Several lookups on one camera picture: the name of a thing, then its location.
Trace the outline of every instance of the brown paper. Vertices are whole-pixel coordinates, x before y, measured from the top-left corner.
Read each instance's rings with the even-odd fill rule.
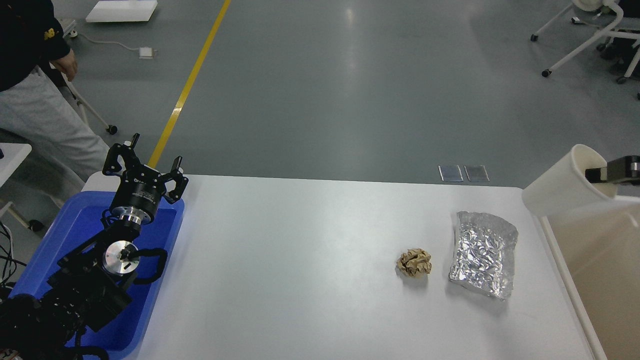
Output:
[[[431,273],[431,255],[422,249],[408,249],[397,261],[397,266],[403,274],[420,278]]]

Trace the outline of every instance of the electrical outlet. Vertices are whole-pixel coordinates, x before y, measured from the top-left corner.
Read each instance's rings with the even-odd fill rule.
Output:
[[[152,59],[154,58],[154,50],[151,47],[141,47],[140,48],[140,58],[141,59]]]

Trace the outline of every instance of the concrete floor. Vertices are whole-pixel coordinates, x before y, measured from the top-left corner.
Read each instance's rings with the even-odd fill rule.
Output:
[[[92,126],[108,144],[141,133],[149,159],[223,1],[160,0],[141,24],[87,24],[95,1],[53,3],[89,37],[159,50],[139,60],[70,40],[75,86],[120,131]],[[530,42],[564,6],[232,0],[157,168],[182,155],[188,174],[440,183],[439,164],[482,164],[486,184],[524,188],[576,143],[638,154],[640,83],[617,85],[593,48],[540,76],[593,32],[569,13]],[[45,223],[56,214],[17,185],[0,195]],[[28,260],[38,238],[14,233]]]

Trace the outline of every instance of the chair wheel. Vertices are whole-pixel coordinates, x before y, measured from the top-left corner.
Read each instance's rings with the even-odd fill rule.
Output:
[[[39,232],[40,230],[44,229],[44,225],[43,223],[37,221],[37,220],[29,220],[29,230],[33,231],[34,233]]]

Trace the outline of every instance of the crumpled aluminum foil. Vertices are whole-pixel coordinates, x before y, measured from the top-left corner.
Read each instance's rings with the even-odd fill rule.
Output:
[[[513,289],[518,230],[501,217],[458,212],[456,250],[449,280],[505,300]]]

